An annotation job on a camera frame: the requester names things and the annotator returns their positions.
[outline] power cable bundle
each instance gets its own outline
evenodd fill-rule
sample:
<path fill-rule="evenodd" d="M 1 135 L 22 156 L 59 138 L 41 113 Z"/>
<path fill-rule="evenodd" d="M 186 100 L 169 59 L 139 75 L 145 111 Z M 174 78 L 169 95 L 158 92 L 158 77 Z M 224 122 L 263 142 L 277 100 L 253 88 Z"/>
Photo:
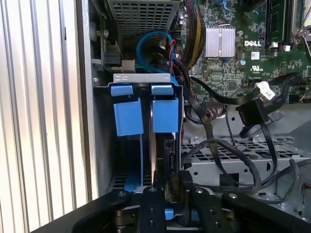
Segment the power cable bundle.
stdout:
<path fill-rule="evenodd" d="M 202 54 L 206 41 L 206 29 L 197 0 L 185 0 L 185 7 L 188 15 L 187 38 L 185 48 L 180 55 L 180 61 L 189 70 Z"/>

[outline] blue plastic tab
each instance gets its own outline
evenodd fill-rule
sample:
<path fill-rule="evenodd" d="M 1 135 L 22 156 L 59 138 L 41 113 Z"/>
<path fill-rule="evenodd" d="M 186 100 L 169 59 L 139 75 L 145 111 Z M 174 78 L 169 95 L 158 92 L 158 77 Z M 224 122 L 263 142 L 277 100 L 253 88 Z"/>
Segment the blue plastic tab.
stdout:
<path fill-rule="evenodd" d="M 151 93 L 154 96 L 172 96 L 174 90 L 172 85 L 151 85 Z"/>
<path fill-rule="evenodd" d="M 174 218 L 174 210 L 172 208 L 165 209 L 165 219 L 172 220 Z"/>
<path fill-rule="evenodd" d="M 114 85 L 111 86 L 111 96 L 128 96 L 133 94 L 132 85 Z"/>
<path fill-rule="evenodd" d="M 153 132 L 178 132 L 178 98 L 153 100 Z"/>
<path fill-rule="evenodd" d="M 134 102 L 115 103 L 113 107 L 118 136 L 144 133 L 140 98 Z"/>

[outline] cable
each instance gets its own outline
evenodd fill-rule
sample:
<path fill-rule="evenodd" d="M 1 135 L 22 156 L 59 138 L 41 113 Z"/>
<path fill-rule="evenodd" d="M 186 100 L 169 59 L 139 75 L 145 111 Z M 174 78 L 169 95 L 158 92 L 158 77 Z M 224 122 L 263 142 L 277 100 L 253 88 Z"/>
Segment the cable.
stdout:
<path fill-rule="evenodd" d="M 221 103 L 242 105 L 242 104 L 245 104 L 251 101 L 252 99 L 257 97 L 258 94 L 260 93 L 260 89 L 258 87 L 255 87 L 255 89 L 252 90 L 251 93 L 238 97 L 238 98 L 224 97 L 224 96 L 219 95 L 214 90 L 212 90 L 203 81 L 192 76 L 191 76 L 191 79 L 195 81 L 196 83 L 198 83 L 199 85 L 201 85 L 212 97 L 214 97 L 217 101 Z M 268 82 L 269 85 L 284 84 L 284 86 L 279 96 L 274 97 L 272 100 L 264 103 L 265 112 L 269 114 L 279 109 L 281 106 L 283 106 L 283 104 L 286 102 L 286 98 L 287 98 L 287 94 L 288 94 L 290 86 L 293 85 L 294 83 L 300 82 L 301 80 L 302 80 L 302 74 L 300 72 L 289 73 L 289 74 L 285 74 L 282 76 L 278 76 L 274 79 L 271 79 Z"/>
<path fill-rule="evenodd" d="M 242 91 L 247 91 L 247 89 L 238 89 L 238 90 L 234 91 L 234 92 L 230 95 L 230 97 L 234 97 L 236 94 L 238 94 L 239 92 L 242 92 Z M 230 123 L 229 123 L 228 114 L 229 114 L 229 105 L 227 105 L 227 108 L 226 108 L 226 111 L 225 111 L 225 122 L 226 122 L 226 124 L 227 124 L 227 128 L 228 128 L 228 131 L 229 131 L 231 143 L 232 143 L 233 146 L 235 146 L 235 141 L 234 141 L 233 134 L 232 134 L 232 130 L 231 130 L 231 126 L 230 126 Z"/>
<path fill-rule="evenodd" d="M 261 180 L 260 180 L 260 173 L 258 169 L 256 168 L 255 164 L 253 161 L 251 161 L 243 152 L 238 150 L 237 148 L 232 147 L 230 144 L 228 144 L 226 141 L 213 138 L 210 140 L 205 140 L 201 143 L 199 143 L 197 146 L 192 148 L 190 152 L 187 153 L 190 154 L 191 156 L 195 154 L 198 150 L 203 148 L 207 143 L 209 142 L 217 142 L 218 145 L 222 146 L 223 148 L 227 149 L 234 155 L 236 155 L 241 161 L 244 162 L 244 164 L 249 168 L 251 174 L 253 175 L 253 180 L 254 180 L 254 186 L 252 187 L 230 187 L 230 186 L 213 186 L 213 185 L 204 185 L 204 187 L 208 187 L 212 189 L 213 191 L 218 191 L 218 192 L 225 192 L 225 191 L 244 191 L 244 192 L 249 192 L 249 193 L 256 193 L 257 191 L 260 190 L 261 187 Z M 182 157 L 181 163 L 184 164 L 186 160 L 188 159 L 187 157 Z"/>
<path fill-rule="evenodd" d="M 185 114 L 186 117 L 194 124 L 196 125 L 202 125 L 202 122 L 199 119 L 195 119 L 191 114 L 192 108 L 191 107 L 185 107 Z"/>
<path fill-rule="evenodd" d="M 234 139 L 233 139 L 232 130 L 231 130 L 230 123 L 229 123 L 228 113 L 229 113 L 229 112 L 228 112 L 228 108 L 227 108 L 226 111 L 225 111 L 225 122 L 226 122 L 227 127 L 228 127 L 228 131 L 229 131 L 231 143 L 232 143 L 233 146 L 235 146 L 235 142 L 234 142 Z"/>
<path fill-rule="evenodd" d="M 164 31 L 160 31 L 160 30 L 157 30 L 157 31 L 153 31 L 153 32 L 150 32 L 148 34 L 146 34 L 145 36 L 143 36 L 142 39 L 140 39 L 140 41 L 138 42 L 137 44 L 137 47 L 136 47 L 136 56 L 137 56 L 137 59 L 140 63 L 140 65 L 147 71 L 150 71 L 150 72 L 154 72 L 154 73 L 165 73 L 165 71 L 161 70 L 161 69 L 158 69 L 158 68 L 154 68 L 152 66 L 150 66 L 148 63 L 146 63 L 144 61 L 144 59 L 142 58 L 142 55 L 141 55 L 141 47 L 143 45 L 143 43 L 151 36 L 153 35 L 157 35 L 157 34 L 161 34 L 161 35 L 164 35 L 168 38 L 169 42 L 172 42 L 172 37 L 167 33 L 167 32 L 164 32 Z"/>
<path fill-rule="evenodd" d="M 157 52 L 161 55 L 163 55 L 166 58 L 169 58 L 169 53 L 163 49 L 160 48 L 159 46 L 153 46 L 151 47 L 151 50 L 154 52 Z M 180 60 L 178 60 L 176 57 L 173 57 L 173 63 L 176 65 L 176 67 L 178 68 L 179 72 L 182 73 L 184 79 L 185 79 L 185 85 L 186 87 L 191 90 L 191 80 L 190 80 L 190 76 L 188 74 L 187 69 L 185 68 L 185 66 L 181 63 Z"/>
<path fill-rule="evenodd" d="M 231 12 L 231 10 L 227 7 L 227 0 L 223 0 L 223 7 L 226 11 Z"/>
<path fill-rule="evenodd" d="M 259 88 L 255 88 L 253 91 L 251 91 L 251 93 L 249 93 L 249 94 L 247 94 L 245 96 L 241 96 L 241 97 L 237 97 L 237 98 L 225 97 L 225 96 L 219 95 L 217 92 L 212 90 L 203 81 L 201 81 L 201 80 L 199 80 L 199 79 L 197 79 L 197 78 L 195 78 L 193 76 L 191 76 L 190 78 L 193 81 L 195 81 L 196 83 L 198 83 L 199 85 L 201 85 L 210 94 L 210 96 L 212 96 L 214 99 L 216 99 L 220 103 L 241 105 L 241 104 L 244 104 L 244 103 L 247 103 L 247 102 L 251 101 L 252 99 L 257 97 L 258 94 L 260 93 Z"/>
<path fill-rule="evenodd" d="M 207 140 L 202 142 L 203 145 L 206 145 L 206 143 L 209 144 L 209 148 L 210 151 L 212 153 L 212 156 L 214 158 L 215 164 L 217 165 L 217 167 L 219 168 L 219 170 L 225 175 L 227 176 L 229 179 L 231 179 L 233 182 L 240 184 L 238 182 L 236 182 L 235 180 L 232 179 L 232 177 L 225 171 L 221 159 L 219 157 L 218 154 L 218 150 L 216 147 L 216 143 L 215 140 L 213 141 L 212 139 L 214 139 L 213 136 L 213 128 L 212 125 L 210 123 L 210 120 L 208 119 L 207 115 L 205 114 L 204 110 L 202 109 L 202 107 L 200 106 L 200 104 L 198 103 L 198 101 L 193 97 L 193 95 L 191 94 L 191 92 L 187 89 L 184 88 L 184 98 L 189 102 L 189 104 L 191 105 L 191 107 L 193 108 L 193 110 L 195 111 L 195 113 L 198 115 L 198 117 L 200 118 L 205 130 L 206 130 L 206 134 L 207 134 Z M 249 158 L 242 153 L 240 150 L 238 150 L 237 148 L 233 147 L 232 145 L 226 143 L 224 144 L 223 142 L 221 143 L 221 146 L 224 147 L 225 149 L 227 149 L 228 151 L 230 151 L 231 153 L 233 153 L 234 155 L 236 155 L 237 157 L 239 157 L 241 160 L 249 160 Z M 183 155 L 181 158 L 181 165 L 183 166 L 186 161 L 191 158 L 192 154 L 193 154 L 194 150 L 191 150 L 189 153 L 187 153 L 186 155 Z M 260 175 L 259 177 L 256 177 L 256 180 L 259 179 L 259 182 L 261 184 L 261 180 L 260 180 Z M 258 191 L 258 186 L 255 187 L 250 187 L 251 185 L 246 185 L 249 186 L 247 188 L 241 188 L 242 190 L 246 189 L 249 190 L 249 192 L 257 192 Z"/>
<path fill-rule="evenodd" d="M 299 168 L 298 168 L 297 163 L 293 159 L 290 159 L 290 165 L 294 171 L 294 180 L 293 180 L 290 188 L 288 189 L 288 191 L 286 192 L 286 194 L 284 195 L 284 197 L 282 199 L 279 199 L 279 200 L 266 200 L 266 199 L 260 199 L 260 198 L 255 198 L 255 199 L 258 201 L 261 201 L 263 203 L 269 204 L 269 205 L 281 204 L 281 203 L 287 201 L 288 198 L 291 196 L 294 188 L 297 186 L 297 182 L 299 179 Z"/>
<path fill-rule="evenodd" d="M 266 184 L 269 180 L 271 180 L 272 177 L 274 177 L 274 175 L 277 172 L 277 166 L 278 166 L 277 157 L 278 157 L 278 155 L 277 155 L 274 143 L 273 143 L 272 136 L 271 136 L 270 131 L 268 129 L 268 126 L 266 124 L 261 124 L 260 126 L 262 129 L 264 138 L 266 140 L 266 144 L 269 148 L 269 152 L 271 154 L 271 159 L 272 159 L 272 163 L 273 163 L 273 170 L 272 170 L 271 174 L 264 181 L 262 181 L 263 184 Z"/>

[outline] silver heatsink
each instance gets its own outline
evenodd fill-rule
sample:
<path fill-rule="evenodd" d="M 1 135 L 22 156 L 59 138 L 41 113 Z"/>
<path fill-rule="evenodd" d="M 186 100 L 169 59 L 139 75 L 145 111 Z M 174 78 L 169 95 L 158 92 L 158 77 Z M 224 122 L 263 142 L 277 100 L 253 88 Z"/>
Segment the silver heatsink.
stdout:
<path fill-rule="evenodd" d="M 139 39 L 154 30 L 168 31 L 176 15 L 178 0 L 108 0 L 118 22 L 125 47 L 135 46 Z M 151 37 L 147 43 L 159 44 L 162 36 Z"/>
<path fill-rule="evenodd" d="M 206 27 L 205 57 L 233 57 L 235 55 L 235 27 Z"/>

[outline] capacitor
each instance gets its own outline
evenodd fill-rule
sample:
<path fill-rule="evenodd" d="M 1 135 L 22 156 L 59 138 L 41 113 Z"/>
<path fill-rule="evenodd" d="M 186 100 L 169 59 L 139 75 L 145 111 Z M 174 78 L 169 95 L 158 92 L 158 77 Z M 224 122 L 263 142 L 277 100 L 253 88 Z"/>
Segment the capacitor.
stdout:
<path fill-rule="evenodd" d="M 242 30 L 238 31 L 238 36 L 243 36 L 243 31 Z"/>
<path fill-rule="evenodd" d="M 242 67 L 243 67 L 244 65 L 246 65 L 246 60 L 245 60 L 245 59 L 240 59 L 240 60 L 239 60 L 239 65 L 242 66 Z"/>

